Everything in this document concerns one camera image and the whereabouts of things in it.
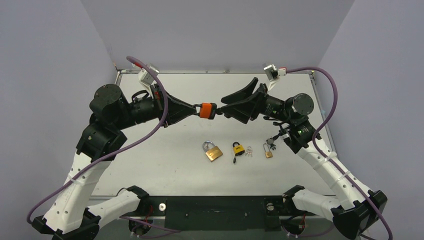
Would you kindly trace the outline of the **small brass padlock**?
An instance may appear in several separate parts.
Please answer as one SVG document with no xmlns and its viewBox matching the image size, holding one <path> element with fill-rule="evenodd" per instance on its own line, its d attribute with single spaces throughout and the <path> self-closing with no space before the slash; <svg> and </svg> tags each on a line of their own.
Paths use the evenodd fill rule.
<svg viewBox="0 0 424 240">
<path fill-rule="evenodd" d="M 263 149 L 264 149 L 264 155 L 266 159 L 272 158 L 273 157 L 273 153 L 270 149 L 270 146 L 267 143 L 263 144 Z"/>
</svg>

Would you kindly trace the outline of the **yellow padlock with keys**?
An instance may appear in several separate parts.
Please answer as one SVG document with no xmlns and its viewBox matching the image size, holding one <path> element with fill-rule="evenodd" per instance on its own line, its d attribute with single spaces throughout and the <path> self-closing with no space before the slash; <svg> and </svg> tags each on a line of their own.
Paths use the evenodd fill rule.
<svg viewBox="0 0 424 240">
<path fill-rule="evenodd" d="M 241 156 L 243 155 L 246 151 L 244 149 L 244 147 L 237 141 L 232 143 L 232 148 L 233 148 L 233 152 L 234 152 L 234 158 L 233 158 L 233 164 L 235 164 L 237 162 L 237 156 Z"/>
</svg>

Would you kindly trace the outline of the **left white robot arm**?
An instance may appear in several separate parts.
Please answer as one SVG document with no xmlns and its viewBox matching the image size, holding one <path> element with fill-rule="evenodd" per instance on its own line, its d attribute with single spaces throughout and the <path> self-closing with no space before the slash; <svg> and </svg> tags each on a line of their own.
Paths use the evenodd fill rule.
<svg viewBox="0 0 424 240">
<path fill-rule="evenodd" d="M 92 115 L 76 146 L 66 181 L 53 193 L 55 201 L 44 214 L 30 219 L 31 226 L 55 240 L 92 240 L 99 230 L 127 213 L 143 215 L 149 194 L 130 186 L 118 196 L 97 205 L 88 201 L 103 175 L 127 141 L 124 129 L 159 119 L 167 127 L 196 113 L 196 108 L 151 86 L 147 96 L 128 102 L 116 84 L 101 86 L 90 102 Z"/>
</svg>

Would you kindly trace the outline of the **orange padlock with key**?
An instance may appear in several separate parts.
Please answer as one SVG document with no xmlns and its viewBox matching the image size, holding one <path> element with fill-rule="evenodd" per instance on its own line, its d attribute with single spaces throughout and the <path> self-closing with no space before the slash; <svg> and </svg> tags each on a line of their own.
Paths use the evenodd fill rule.
<svg viewBox="0 0 424 240">
<path fill-rule="evenodd" d="M 202 119 L 213 120 L 216 115 L 223 115 L 221 108 L 219 108 L 216 103 L 203 102 L 200 104 L 194 104 L 193 107 L 195 109 L 199 108 L 199 111 L 196 112 L 195 115 Z"/>
</svg>

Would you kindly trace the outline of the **large brass padlock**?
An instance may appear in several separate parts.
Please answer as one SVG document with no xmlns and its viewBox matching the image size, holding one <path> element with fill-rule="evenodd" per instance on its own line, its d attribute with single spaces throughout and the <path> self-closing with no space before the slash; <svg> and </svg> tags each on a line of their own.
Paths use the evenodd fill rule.
<svg viewBox="0 0 424 240">
<path fill-rule="evenodd" d="M 223 156 L 223 152 L 212 141 L 207 140 L 202 144 L 202 149 L 210 162 Z"/>
</svg>

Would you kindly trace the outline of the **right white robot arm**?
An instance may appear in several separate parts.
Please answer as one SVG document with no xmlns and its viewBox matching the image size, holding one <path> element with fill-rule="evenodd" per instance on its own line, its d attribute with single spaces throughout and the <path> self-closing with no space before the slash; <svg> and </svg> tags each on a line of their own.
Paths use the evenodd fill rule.
<svg viewBox="0 0 424 240">
<path fill-rule="evenodd" d="M 353 240 L 380 219 L 388 201 L 358 180 L 338 159 L 309 121 L 313 99 L 299 93 L 286 100 L 269 95 L 257 78 L 244 88 L 221 99 L 220 111 L 227 118 L 244 124 L 259 115 L 282 123 L 279 135 L 284 143 L 305 160 L 334 193 L 321 195 L 296 185 L 282 196 L 282 207 L 289 213 L 309 212 L 333 223 L 346 238 Z"/>
</svg>

